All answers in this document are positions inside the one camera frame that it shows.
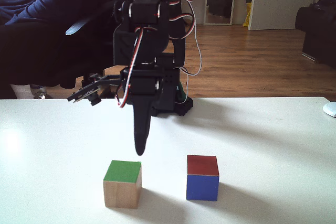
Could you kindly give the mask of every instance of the cable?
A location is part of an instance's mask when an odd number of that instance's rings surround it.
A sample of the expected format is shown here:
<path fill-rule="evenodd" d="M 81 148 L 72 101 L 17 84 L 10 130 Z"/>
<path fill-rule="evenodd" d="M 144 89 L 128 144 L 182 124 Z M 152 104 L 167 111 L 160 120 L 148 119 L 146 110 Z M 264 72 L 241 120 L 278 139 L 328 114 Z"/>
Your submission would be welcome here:
<path fill-rule="evenodd" d="M 191 5 L 191 3 L 190 2 L 188 2 L 188 4 L 189 4 L 189 6 L 190 6 L 190 8 L 191 8 L 191 10 L 192 10 L 192 13 L 193 13 L 193 15 L 195 16 L 195 13 L 194 13 L 194 9 L 193 9 L 193 6 Z M 179 68 L 182 72 L 184 72 L 185 74 L 187 74 L 188 76 L 196 76 L 196 75 L 198 75 L 199 73 L 200 73 L 200 71 L 201 71 L 201 69 L 202 69 L 202 53 L 201 53 L 201 50 L 200 50 L 200 48 L 199 48 L 199 44 L 198 44 L 198 40 L 197 40 L 197 24 L 196 24 L 196 22 L 195 22 L 195 40 L 196 40 L 196 45 L 197 45 L 197 48 L 198 48 L 198 53 L 199 53 L 199 60 L 200 60 L 200 63 L 199 63 L 199 69 L 198 69 L 198 72 L 197 73 L 189 73 L 187 70 L 186 70 L 186 68 L 184 68 L 184 67 L 177 67 L 177 68 Z"/>
<path fill-rule="evenodd" d="M 118 90 L 120 89 L 119 88 L 120 86 L 117 88 L 117 93 L 115 95 L 115 99 L 117 100 L 118 106 L 120 108 L 123 108 L 125 106 L 125 104 L 126 104 L 126 100 L 127 100 L 128 93 L 129 93 L 129 88 L 130 88 L 130 79 L 131 79 L 131 75 L 132 75 L 132 72 L 133 72 L 135 60 L 137 58 L 136 56 L 138 55 L 138 52 L 139 52 L 139 47 L 140 47 L 140 43 L 141 43 L 142 37 L 143 37 L 143 28 L 140 28 L 139 36 L 136 38 L 136 41 L 135 41 L 135 44 L 134 44 L 134 54 L 133 54 L 133 59 L 132 59 L 132 62 L 131 62 L 130 70 L 129 70 L 127 81 L 126 81 L 126 86 L 125 86 L 125 92 L 124 92 L 123 101 L 120 102 L 119 98 L 118 98 Z"/>
<path fill-rule="evenodd" d="M 141 27 L 138 26 L 138 27 L 135 28 L 134 32 L 136 33 L 136 32 L 139 31 L 140 29 L 141 29 Z M 152 30 L 152 31 L 157 31 L 156 28 L 154 28 L 154 27 L 150 27 L 150 26 L 143 27 L 143 29 L 148 29 L 148 30 Z"/>
<path fill-rule="evenodd" d="M 187 34 L 183 37 L 187 37 L 188 35 L 190 35 L 190 33 L 192 32 L 193 28 L 195 28 L 195 40 L 196 40 L 196 44 L 197 44 L 197 48 L 198 48 L 198 53 L 199 53 L 199 60 L 200 60 L 200 63 L 199 63 L 199 70 L 197 73 L 189 73 L 188 70 L 185 68 L 185 67 L 176 67 L 178 69 L 180 69 L 183 73 L 185 73 L 187 75 L 187 83 L 186 83 L 186 97 L 185 97 L 185 100 L 181 103 L 179 102 L 175 102 L 177 104 L 182 104 L 182 103 L 185 103 L 187 98 L 188 98 L 188 83 L 189 83 L 189 76 L 196 76 L 200 73 L 201 69 L 202 69 L 202 54 L 201 54 L 201 50 L 199 48 L 199 44 L 198 44 L 198 41 L 197 41 L 197 23 L 196 23 L 196 17 L 195 17 L 195 12 L 194 12 L 194 9 L 193 9 L 193 6 L 191 4 L 191 2 L 193 0 L 186 0 L 189 4 L 189 7 L 192 11 L 192 14 L 193 14 L 193 24 L 191 25 L 191 28 L 190 30 L 187 32 Z"/>
<path fill-rule="evenodd" d="M 180 2 L 181 2 L 181 0 L 173 1 L 173 2 L 170 2 L 169 5 L 177 5 Z"/>
<path fill-rule="evenodd" d="M 191 18 L 193 18 L 193 15 L 191 15 L 190 13 L 183 13 L 181 15 L 178 15 L 175 18 L 170 18 L 169 21 L 176 21 L 176 20 L 178 20 L 180 18 L 184 18 L 184 17 L 191 17 Z"/>

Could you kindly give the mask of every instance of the wooden block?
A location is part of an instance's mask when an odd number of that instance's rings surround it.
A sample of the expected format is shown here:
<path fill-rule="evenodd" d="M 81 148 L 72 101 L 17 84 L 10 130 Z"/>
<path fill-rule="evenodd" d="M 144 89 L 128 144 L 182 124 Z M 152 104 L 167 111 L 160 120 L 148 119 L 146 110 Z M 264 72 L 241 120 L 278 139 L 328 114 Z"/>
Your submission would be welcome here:
<path fill-rule="evenodd" d="M 103 186 L 106 207 L 138 208 L 141 162 L 112 160 Z"/>
<path fill-rule="evenodd" d="M 216 156 L 187 155 L 187 166 L 186 198 L 217 201 L 219 171 Z"/>

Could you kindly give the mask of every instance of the white mouse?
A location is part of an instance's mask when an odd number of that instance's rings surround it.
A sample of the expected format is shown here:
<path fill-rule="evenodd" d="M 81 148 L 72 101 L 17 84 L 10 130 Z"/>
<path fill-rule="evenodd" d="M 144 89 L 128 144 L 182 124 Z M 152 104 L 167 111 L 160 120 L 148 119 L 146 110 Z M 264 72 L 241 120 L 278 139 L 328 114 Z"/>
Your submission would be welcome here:
<path fill-rule="evenodd" d="M 336 102 L 328 102 L 325 106 L 323 106 L 323 110 L 328 115 L 336 118 Z"/>

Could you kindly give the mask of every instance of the black chair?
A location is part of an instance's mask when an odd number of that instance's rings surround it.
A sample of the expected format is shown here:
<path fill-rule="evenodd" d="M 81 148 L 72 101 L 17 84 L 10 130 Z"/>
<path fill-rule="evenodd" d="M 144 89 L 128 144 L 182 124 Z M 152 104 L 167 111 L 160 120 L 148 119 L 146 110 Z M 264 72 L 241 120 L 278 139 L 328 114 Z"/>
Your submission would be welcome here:
<path fill-rule="evenodd" d="M 209 13 L 225 18 L 231 18 L 232 0 L 207 0 Z"/>
<path fill-rule="evenodd" d="M 336 68 L 336 0 L 320 0 L 300 8 L 295 27 L 306 32 L 302 54 Z"/>

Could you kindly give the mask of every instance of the red and blue block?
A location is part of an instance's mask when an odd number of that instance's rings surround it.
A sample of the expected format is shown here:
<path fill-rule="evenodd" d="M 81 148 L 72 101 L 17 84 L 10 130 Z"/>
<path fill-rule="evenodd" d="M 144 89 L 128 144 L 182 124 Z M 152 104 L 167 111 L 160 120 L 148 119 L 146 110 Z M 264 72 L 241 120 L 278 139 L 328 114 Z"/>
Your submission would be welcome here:
<path fill-rule="evenodd" d="M 216 156 L 187 155 L 187 199 L 217 201 L 219 171 Z"/>

